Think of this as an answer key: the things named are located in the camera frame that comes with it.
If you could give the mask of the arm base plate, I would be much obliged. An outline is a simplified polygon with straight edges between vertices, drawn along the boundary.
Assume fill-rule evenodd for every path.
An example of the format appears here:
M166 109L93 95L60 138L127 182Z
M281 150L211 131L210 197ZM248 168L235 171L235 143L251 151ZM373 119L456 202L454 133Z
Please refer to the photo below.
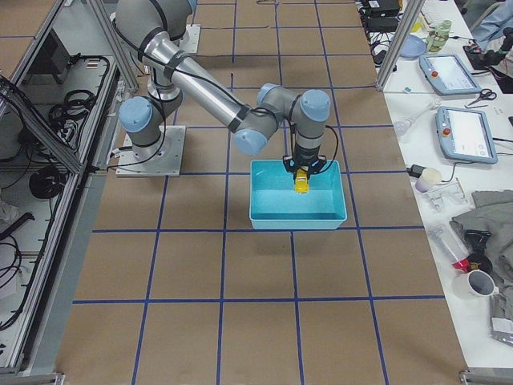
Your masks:
M187 24L185 33L178 42L178 47L190 55L196 55L200 42L200 30L200 24Z
M152 146L133 146L128 134L123 145L131 147L119 156L118 177L154 177L180 175L183 159L186 127L183 125L160 125L161 138Z

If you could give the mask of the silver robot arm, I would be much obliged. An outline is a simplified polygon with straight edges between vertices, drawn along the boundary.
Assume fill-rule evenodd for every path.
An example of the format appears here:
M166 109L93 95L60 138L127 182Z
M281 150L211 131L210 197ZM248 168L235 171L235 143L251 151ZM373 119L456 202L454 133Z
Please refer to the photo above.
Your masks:
M294 138L290 156L283 159L287 172L308 176L325 172L331 165L320 154L331 100L321 90L299 94L266 83L256 106L243 103L223 87L179 46L195 1L120 1L113 27L116 34L148 65L153 73L148 90L155 95L176 87L191 96L234 135L239 151L255 156L287 121Z

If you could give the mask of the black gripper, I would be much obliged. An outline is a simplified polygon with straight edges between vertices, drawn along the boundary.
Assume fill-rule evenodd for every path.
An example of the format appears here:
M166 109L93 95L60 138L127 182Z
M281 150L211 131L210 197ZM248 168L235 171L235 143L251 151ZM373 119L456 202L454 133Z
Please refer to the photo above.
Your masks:
M285 171L291 173L293 178L297 177L300 169L306 171L307 178L321 173L327 160L326 156L319 154L319 151L319 147L303 148L302 146L295 146L291 156L282 157Z

